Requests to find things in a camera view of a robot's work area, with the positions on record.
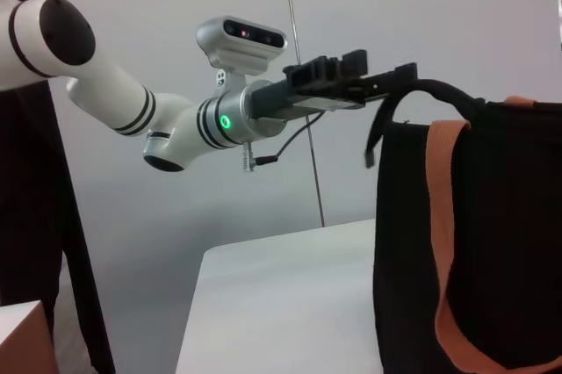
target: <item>white table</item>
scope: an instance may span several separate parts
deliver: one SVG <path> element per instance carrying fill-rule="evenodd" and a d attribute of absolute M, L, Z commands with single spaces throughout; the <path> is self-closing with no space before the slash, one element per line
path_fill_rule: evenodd
<path fill-rule="evenodd" d="M 205 253 L 176 374 L 382 373 L 374 220 Z"/>

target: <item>bag handle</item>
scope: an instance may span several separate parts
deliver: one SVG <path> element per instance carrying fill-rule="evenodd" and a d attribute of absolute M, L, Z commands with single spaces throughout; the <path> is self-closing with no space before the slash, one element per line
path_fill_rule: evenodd
<path fill-rule="evenodd" d="M 477 374 L 541 374 L 562 367 L 562 356 L 534 367 L 508 370 L 480 352 L 458 327 L 447 298 L 450 266 L 455 255 L 455 217 L 451 178 L 452 156 L 459 134 L 468 121 L 436 121 L 429 127 L 426 145 L 426 179 L 431 211 L 431 245 L 439 279 L 435 329 L 439 344 L 463 372 Z"/>
<path fill-rule="evenodd" d="M 382 138 L 386 124 L 392 121 L 394 112 L 400 104 L 400 101 L 408 94 L 417 90 L 429 93 L 433 98 L 441 102 L 452 104 L 463 118 L 469 121 L 475 119 L 486 110 L 483 99 L 475 99 L 448 83 L 439 82 L 437 80 L 415 80 L 402 85 L 390 91 L 387 98 L 378 108 L 377 116 L 372 123 L 369 139 L 367 140 L 367 147 L 365 149 L 365 164 L 367 168 L 375 164 L 373 148 L 377 146 Z"/>

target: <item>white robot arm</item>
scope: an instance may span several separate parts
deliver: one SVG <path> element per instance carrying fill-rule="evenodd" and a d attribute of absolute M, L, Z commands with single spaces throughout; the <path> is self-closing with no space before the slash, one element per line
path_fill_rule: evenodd
<path fill-rule="evenodd" d="M 115 132 L 148 132 L 145 160 L 179 171 L 213 150 L 279 134 L 285 121 L 252 119 L 251 92 L 270 84 L 246 84 L 286 48 L 285 35 L 238 18 L 211 20 L 198 29 L 198 43 L 221 68 L 215 96 L 193 104 L 176 94 L 142 86 L 98 47 L 90 24 L 67 0 L 27 0 L 0 11 L 0 90 L 68 76 L 71 100 Z"/>

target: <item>black cable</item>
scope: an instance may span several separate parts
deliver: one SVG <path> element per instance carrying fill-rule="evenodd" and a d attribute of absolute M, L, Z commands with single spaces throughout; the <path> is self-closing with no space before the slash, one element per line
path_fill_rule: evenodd
<path fill-rule="evenodd" d="M 322 118 L 325 113 L 326 113 L 325 111 L 320 112 L 308 124 L 304 124 L 301 128 L 299 128 L 291 137 L 289 137 L 289 140 L 287 140 L 285 142 L 285 144 L 279 149 L 279 151 L 276 154 L 271 155 L 271 156 L 257 157 L 256 158 L 256 166 L 263 166 L 263 165 L 267 165 L 268 163 L 277 162 L 277 160 L 279 159 L 279 156 L 289 147 L 289 145 L 292 143 L 292 141 L 295 140 L 299 136 L 299 134 L 301 134 L 303 131 L 305 131 L 309 126 L 311 126 L 316 121 L 318 121 L 320 118 Z"/>

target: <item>black bag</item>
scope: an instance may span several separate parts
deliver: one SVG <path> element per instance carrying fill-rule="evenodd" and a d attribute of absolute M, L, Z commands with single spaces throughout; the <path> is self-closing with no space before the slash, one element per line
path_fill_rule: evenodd
<path fill-rule="evenodd" d="M 392 122 L 415 90 L 468 122 Z M 380 106 L 367 162 L 383 135 L 373 299 L 385 374 L 562 372 L 562 106 L 420 80 Z"/>

